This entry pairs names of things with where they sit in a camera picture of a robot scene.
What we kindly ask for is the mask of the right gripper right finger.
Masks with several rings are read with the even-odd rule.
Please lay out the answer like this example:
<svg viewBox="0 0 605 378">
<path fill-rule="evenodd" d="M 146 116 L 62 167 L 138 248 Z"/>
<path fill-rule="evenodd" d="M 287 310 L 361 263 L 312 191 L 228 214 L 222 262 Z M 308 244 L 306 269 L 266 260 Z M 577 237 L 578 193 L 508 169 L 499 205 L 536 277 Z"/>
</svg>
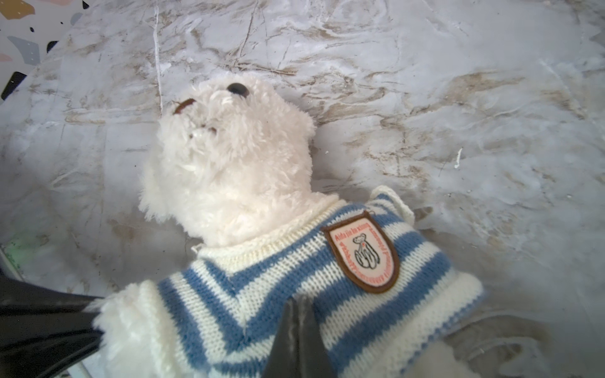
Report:
<svg viewBox="0 0 605 378">
<path fill-rule="evenodd" d="M 314 304 L 309 297 L 299 296 L 297 305 L 297 371 L 302 378 L 336 377 L 321 338 Z"/>
</svg>

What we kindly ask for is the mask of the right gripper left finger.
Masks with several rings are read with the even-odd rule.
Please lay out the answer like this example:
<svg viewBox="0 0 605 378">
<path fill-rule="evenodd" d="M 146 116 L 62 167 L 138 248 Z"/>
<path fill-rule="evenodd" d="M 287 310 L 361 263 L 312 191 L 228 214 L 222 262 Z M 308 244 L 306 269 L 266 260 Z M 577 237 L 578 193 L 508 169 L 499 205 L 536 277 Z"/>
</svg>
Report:
<svg viewBox="0 0 605 378">
<path fill-rule="evenodd" d="M 285 303 L 262 378 L 299 377 L 299 311 L 295 299 Z"/>
</svg>

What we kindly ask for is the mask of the white fluffy teddy bear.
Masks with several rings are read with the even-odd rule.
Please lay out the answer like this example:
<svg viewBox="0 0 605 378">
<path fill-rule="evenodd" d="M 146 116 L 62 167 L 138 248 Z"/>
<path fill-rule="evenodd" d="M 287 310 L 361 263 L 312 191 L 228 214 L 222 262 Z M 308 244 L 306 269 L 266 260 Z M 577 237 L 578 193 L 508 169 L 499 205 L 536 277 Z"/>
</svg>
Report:
<svg viewBox="0 0 605 378">
<path fill-rule="evenodd" d="M 174 220 L 200 239 L 195 260 L 200 247 L 234 247 L 268 235 L 331 197 L 343 200 L 311 187 L 314 134 L 310 116 L 257 77 L 201 83 L 159 122 L 140 209 L 148 220 Z M 96 303 L 109 377 L 157 377 L 161 316 L 147 283 L 159 282 L 131 284 Z M 401 377 L 473 376 L 444 343 L 445 333 Z"/>
</svg>

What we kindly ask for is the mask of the blue white striped knit sweater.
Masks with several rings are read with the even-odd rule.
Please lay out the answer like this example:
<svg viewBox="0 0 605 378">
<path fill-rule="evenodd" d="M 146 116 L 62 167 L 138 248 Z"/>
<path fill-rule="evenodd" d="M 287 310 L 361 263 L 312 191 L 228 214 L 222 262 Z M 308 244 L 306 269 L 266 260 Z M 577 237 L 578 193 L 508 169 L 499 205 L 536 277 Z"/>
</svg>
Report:
<svg viewBox="0 0 605 378">
<path fill-rule="evenodd" d="M 401 377 L 484 293 L 386 186 L 366 203 L 331 197 L 268 235 L 197 255 L 145 286 L 161 316 L 157 377 L 260 376 L 283 306 L 299 296 L 313 302 L 338 377 Z"/>
</svg>

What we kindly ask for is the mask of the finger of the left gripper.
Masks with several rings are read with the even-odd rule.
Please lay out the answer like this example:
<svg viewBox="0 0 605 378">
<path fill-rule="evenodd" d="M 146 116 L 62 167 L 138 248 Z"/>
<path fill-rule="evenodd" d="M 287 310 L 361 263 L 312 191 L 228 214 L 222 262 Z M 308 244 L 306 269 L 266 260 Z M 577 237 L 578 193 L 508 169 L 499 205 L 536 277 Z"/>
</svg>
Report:
<svg viewBox="0 0 605 378">
<path fill-rule="evenodd" d="M 99 350 L 93 296 L 1 277 L 1 376 L 55 377 Z"/>
</svg>

